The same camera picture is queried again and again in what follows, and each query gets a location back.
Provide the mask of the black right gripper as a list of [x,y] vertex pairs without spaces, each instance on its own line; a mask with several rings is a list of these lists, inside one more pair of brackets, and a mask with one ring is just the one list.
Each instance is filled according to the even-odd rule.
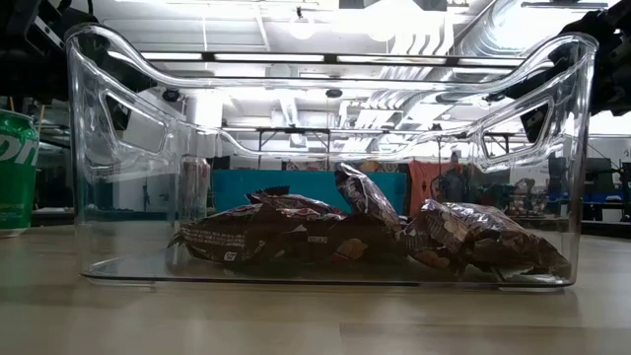
[[[611,74],[614,69],[609,59],[609,52],[614,45],[614,26],[606,19],[605,12],[588,12],[582,19],[566,25],[561,35],[581,33],[595,38],[598,42],[596,53],[596,74]],[[552,63],[549,68],[539,68],[530,73],[524,80],[504,91],[510,99],[519,99],[537,89],[548,80],[565,71],[574,63],[571,59],[573,44],[563,44],[548,55]],[[524,133],[529,143],[534,143],[539,136],[548,114],[549,104],[542,104],[526,110],[520,115]]]

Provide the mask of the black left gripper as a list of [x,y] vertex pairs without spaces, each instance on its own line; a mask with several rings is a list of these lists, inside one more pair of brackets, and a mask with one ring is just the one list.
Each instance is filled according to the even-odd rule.
[[[66,72],[68,98],[74,94],[74,71],[79,64],[73,64],[73,49],[77,49],[86,59],[111,79],[116,79],[127,89],[140,93],[154,87],[154,80],[139,72],[133,65],[124,60],[112,58],[108,55],[111,42],[108,38],[90,31],[90,26],[96,24],[99,29],[104,27],[94,15],[94,0],[85,0],[86,11],[73,7],[74,0],[66,0]],[[105,102],[111,123],[115,131],[125,131],[128,127],[131,110],[112,96],[106,96]]]

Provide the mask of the brown chocolate bar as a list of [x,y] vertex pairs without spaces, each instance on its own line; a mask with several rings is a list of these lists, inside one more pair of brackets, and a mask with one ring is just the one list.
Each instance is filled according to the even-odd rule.
[[310,208],[320,214],[347,215],[346,212],[326,202],[305,197],[301,194],[291,193],[289,185],[271,186],[264,189],[258,189],[247,193],[245,197],[252,204],[268,203],[275,208]]
[[393,232],[400,230],[400,222],[393,206],[382,190],[364,173],[346,163],[334,171],[338,192],[354,213],[362,213],[379,220]]
[[312,208],[240,206],[182,225],[170,245],[219,263],[316,263],[357,259],[366,244],[344,236],[344,217]]
[[473,265],[482,272],[491,273],[488,264],[473,260],[471,244],[476,238],[475,228],[484,229],[487,226],[485,218],[492,212],[499,212],[499,209],[426,199],[412,221],[397,232],[395,238],[408,256],[431,268],[461,275],[468,265]]
[[450,203],[451,211],[465,224],[464,250],[469,261],[482,268],[496,268],[504,277],[548,274],[564,279],[572,264],[546,239],[529,232],[494,206]]

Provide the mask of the ceiling light strip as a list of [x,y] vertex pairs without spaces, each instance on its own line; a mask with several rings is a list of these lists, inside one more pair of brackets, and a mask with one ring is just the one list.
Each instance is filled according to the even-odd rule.
[[465,57],[457,61],[457,66],[511,68],[519,67],[523,62],[520,58]]
[[197,52],[142,52],[142,56],[152,61],[199,61],[203,55]]
[[360,55],[339,55],[337,61],[340,63],[376,63],[383,65],[444,65],[447,60],[443,57],[400,57],[400,56],[360,56]]
[[324,61],[321,54],[279,54],[279,53],[215,53],[216,61],[224,62],[315,62]]

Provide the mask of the silver soda can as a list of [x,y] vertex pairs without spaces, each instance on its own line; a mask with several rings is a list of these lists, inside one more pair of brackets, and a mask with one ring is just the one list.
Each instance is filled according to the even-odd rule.
[[206,216],[211,166],[202,157],[184,155],[178,178],[178,216],[191,222]]

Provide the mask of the person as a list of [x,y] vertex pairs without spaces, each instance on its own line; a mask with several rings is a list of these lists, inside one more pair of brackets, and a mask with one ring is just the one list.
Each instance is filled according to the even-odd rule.
[[461,172],[458,155],[452,152],[450,166],[439,179],[440,196],[443,201],[463,202],[466,193],[464,175]]

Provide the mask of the blue topped table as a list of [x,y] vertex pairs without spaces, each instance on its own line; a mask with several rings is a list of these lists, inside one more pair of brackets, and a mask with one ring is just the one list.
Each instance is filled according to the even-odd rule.
[[588,158],[583,220],[631,224],[631,163]]

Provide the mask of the green soda can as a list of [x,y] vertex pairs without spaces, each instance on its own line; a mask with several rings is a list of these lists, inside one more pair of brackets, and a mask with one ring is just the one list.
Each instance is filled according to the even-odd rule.
[[0,239],[31,226],[38,146],[31,117],[0,109]]

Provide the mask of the orange cloth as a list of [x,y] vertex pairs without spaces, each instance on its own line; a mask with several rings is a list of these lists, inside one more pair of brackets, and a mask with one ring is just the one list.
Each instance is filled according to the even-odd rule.
[[446,164],[419,162],[409,163],[411,176],[410,213],[415,214],[426,199],[432,197],[431,182],[446,168]]

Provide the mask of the clear plastic bin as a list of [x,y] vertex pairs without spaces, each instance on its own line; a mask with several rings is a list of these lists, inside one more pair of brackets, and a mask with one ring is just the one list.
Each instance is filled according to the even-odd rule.
[[[164,281],[424,284],[562,287],[575,282],[589,140],[590,99],[596,40],[557,35],[518,57],[392,55],[389,53],[208,52],[199,61],[152,61],[121,34],[90,27],[110,40],[111,56],[123,59],[157,82],[134,93],[104,75],[73,49],[72,153],[76,233],[81,272],[94,280],[121,283]],[[568,69],[519,99],[502,93],[539,68],[548,55],[573,44]],[[321,54],[315,62],[224,62],[215,53]],[[340,63],[339,55],[443,57],[444,65]],[[462,67],[465,57],[520,58],[519,67]],[[178,89],[168,103],[162,93]],[[328,89],[339,89],[329,99]],[[131,110],[125,131],[115,131],[105,97]],[[527,141],[520,115],[549,104],[538,139]],[[184,155],[211,166],[206,217],[217,212],[211,175],[216,170],[285,171],[283,162],[325,161],[312,134],[277,133],[257,151],[258,127],[331,130],[330,162],[400,164],[408,177],[408,207],[398,215],[401,231],[410,213],[409,163],[446,164],[458,155],[465,178],[463,203],[494,206],[529,232],[553,244],[572,264],[569,279],[548,274],[504,277],[492,268],[468,265],[455,275],[416,261],[398,245],[383,222],[346,212],[344,236],[367,245],[357,259],[299,263],[219,263],[170,245],[181,222],[178,178]]]

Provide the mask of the black metal rack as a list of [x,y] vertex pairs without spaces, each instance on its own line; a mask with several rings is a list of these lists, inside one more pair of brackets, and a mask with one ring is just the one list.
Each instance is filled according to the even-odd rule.
[[[312,134],[317,140],[320,141],[321,145],[325,148],[325,166],[326,169],[330,170],[330,146],[331,146],[331,130],[329,128],[306,128],[306,127],[296,127],[296,126],[288,126],[288,127],[258,127],[255,129],[258,133],[258,146],[257,151],[261,152],[263,146],[271,139],[275,137],[277,133],[284,134],[301,134],[303,136],[307,136]],[[263,140],[263,134],[266,132],[271,132],[271,135]]]

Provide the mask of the round white ceiling lamp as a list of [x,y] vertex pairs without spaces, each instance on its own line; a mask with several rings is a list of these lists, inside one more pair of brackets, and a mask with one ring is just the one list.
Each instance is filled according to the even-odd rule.
[[316,32],[316,22],[313,18],[296,17],[289,23],[289,33],[296,39],[306,40]]

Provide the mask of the blue plastic bin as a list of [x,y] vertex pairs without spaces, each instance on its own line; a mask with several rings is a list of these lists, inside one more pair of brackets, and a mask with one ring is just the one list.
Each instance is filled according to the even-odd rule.
[[[408,177],[402,173],[366,173],[399,215],[408,212]],[[333,172],[216,170],[211,175],[217,212],[248,203],[245,195],[267,187],[288,185],[290,192],[326,202],[345,212],[348,203],[338,192]]]

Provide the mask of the patterned cloth banner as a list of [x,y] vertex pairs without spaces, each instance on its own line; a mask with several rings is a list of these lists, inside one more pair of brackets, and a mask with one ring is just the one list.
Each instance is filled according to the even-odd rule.
[[[347,165],[363,173],[400,173],[400,164],[380,163],[377,161],[347,162]],[[287,161],[282,163],[285,171],[312,171],[328,172],[335,169],[337,163],[326,161],[297,162]]]

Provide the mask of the silver ventilation duct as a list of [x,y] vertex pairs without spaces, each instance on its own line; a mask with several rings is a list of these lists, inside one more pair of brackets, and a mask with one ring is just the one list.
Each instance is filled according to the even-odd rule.
[[490,0],[455,36],[450,54],[456,56],[519,56],[518,15],[524,0]]

